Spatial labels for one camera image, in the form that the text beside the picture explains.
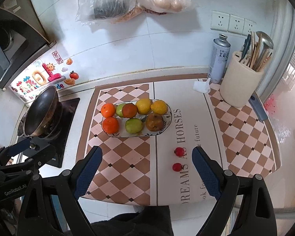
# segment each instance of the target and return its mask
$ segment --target utensil holder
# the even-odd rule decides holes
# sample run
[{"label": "utensil holder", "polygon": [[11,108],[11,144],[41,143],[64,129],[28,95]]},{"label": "utensil holder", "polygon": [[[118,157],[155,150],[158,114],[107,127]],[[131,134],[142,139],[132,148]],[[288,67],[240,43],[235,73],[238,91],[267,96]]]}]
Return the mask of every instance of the utensil holder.
[{"label": "utensil holder", "polygon": [[222,98],[231,106],[243,107],[258,86],[262,72],[256,72],[247,65],[239,63],[241,52],[233,52],[221,87]]}]

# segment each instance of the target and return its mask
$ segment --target brown and pink checkered pattern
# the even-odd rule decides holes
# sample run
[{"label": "brown and pink checkered pattern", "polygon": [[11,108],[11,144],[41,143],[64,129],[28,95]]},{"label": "brown and pink checkered pattern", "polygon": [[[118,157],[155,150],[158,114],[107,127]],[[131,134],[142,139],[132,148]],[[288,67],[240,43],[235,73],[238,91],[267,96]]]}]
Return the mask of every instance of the brown and pink checkered pattern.
[{"label": "brown and pink checkered pattern", "polygon": [[89,131],[87,151],[99,146],[103,160],[85,198],[130,205],[150,205],[149,137],[116,138],[101,128],[101,107],[105,103],[122,103],[149,98],[149,84],[101,90]]},{"label": "brown and pink checkered pattern", "polygon": [[275,170],[273,150],[266,126],[258,120],[249,102],[240,108],[227,104],[219,84],[210,84],[209,93],[222,133],[228,168],[238,176],[263,177]]}]

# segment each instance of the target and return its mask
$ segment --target brown pear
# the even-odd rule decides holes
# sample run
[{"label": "brown pear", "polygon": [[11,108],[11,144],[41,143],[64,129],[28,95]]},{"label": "brown pear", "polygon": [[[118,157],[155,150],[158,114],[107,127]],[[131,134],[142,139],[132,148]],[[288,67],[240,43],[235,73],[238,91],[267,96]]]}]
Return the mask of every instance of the brown pear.
[{"label": "brown pear", "polygon": [[147,116],[145,126],[152,132],[160,131],[164,128],[164,119],[160,114],[152,112]]}]

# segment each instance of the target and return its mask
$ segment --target white wall socket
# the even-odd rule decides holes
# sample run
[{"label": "white wall socket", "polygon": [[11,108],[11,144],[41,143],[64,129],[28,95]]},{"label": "white wall socket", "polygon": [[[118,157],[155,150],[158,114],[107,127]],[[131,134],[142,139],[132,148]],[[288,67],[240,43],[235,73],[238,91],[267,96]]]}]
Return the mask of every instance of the white wall socket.
[{"label": "white wall socket", "polygon": [[245,19],[230,15],[228,31],[236,34],[241,34],[244,28]]},{"label": "white wall socket", "polygon": [[248,35],[256,29],[256,23],[245,18],[243,35]]},{"label": "white wall socket", "polygon": [[212,11],[211,29],[227,31],[229,22],[229,14]]}]

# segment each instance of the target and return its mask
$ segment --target spray can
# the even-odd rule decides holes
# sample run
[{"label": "spray can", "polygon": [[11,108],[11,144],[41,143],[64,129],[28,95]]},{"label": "spray can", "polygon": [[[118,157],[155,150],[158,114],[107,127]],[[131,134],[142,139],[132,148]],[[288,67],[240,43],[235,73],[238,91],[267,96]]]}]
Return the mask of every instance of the spray can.
[{"label": "spray can", "polygon": [[226,39],[227,35],[219,34],[219,38],[213,40],[212,56],[208,70],[208,78],[210,77],[213,83],[219,83],[224,73],[230,51],[230,43]]}]

